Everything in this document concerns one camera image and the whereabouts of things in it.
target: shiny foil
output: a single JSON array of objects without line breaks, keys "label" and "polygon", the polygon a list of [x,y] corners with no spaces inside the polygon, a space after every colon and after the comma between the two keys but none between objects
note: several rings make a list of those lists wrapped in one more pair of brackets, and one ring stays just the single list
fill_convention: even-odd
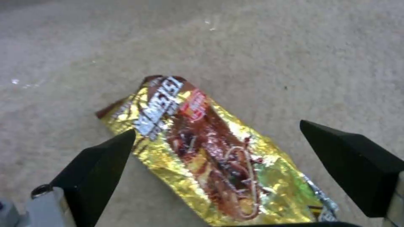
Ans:
[{"label": "shiny foil", "polygon": [[290,157],[181,77],[150,76],[97,113],[212,226],[333,220]]}]

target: beige carpet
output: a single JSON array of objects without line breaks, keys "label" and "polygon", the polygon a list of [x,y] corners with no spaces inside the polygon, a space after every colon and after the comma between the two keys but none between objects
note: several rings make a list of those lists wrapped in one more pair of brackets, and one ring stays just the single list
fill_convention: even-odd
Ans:
[{"label": "beige carpet", "polygon": [[[307,119],[404,158],[402,0],[3,0],[0,195],[20,210],[82,149],[111,137],[93,112],[142,77],[188,78],[268,135],[341,207],[367,219],[299,131]],[[204,226],[135,158],[98,226]]]}]

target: screw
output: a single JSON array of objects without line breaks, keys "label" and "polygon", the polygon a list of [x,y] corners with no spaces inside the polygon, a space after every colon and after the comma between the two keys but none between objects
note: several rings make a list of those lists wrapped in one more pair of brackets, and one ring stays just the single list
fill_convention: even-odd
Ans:
[{"label": "screw", "polygon": [[53,189],[52,189],[52,186],[49,184],[44,184],[44,185],[38,186],[34,190],[32,190],[31,199],[35,199],[37,197],[45,195],[46,193],[48,193],[50,191],[53,191]]}]

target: maggi noodle wrapper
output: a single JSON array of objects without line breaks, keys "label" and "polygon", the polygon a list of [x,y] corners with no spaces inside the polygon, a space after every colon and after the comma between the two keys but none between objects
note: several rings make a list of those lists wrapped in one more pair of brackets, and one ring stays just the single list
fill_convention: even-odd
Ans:
[{"label": "maggi noodle wrapper", "polygon": [[181,77],[146,77],[97,116],[114,134],[134,128],[133,154],[210,225],[335,220],[270,138]]}]

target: noodle packet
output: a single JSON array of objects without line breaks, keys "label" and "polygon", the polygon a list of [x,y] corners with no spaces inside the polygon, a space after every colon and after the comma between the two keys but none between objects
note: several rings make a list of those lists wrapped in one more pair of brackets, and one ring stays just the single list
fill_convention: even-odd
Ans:
[{"label": "noodle packet", "polygon": [[335,221],[336,205],[270,138],[178,76],[148,76],[97,112],[134,128],[133,154],[212,226]]}]

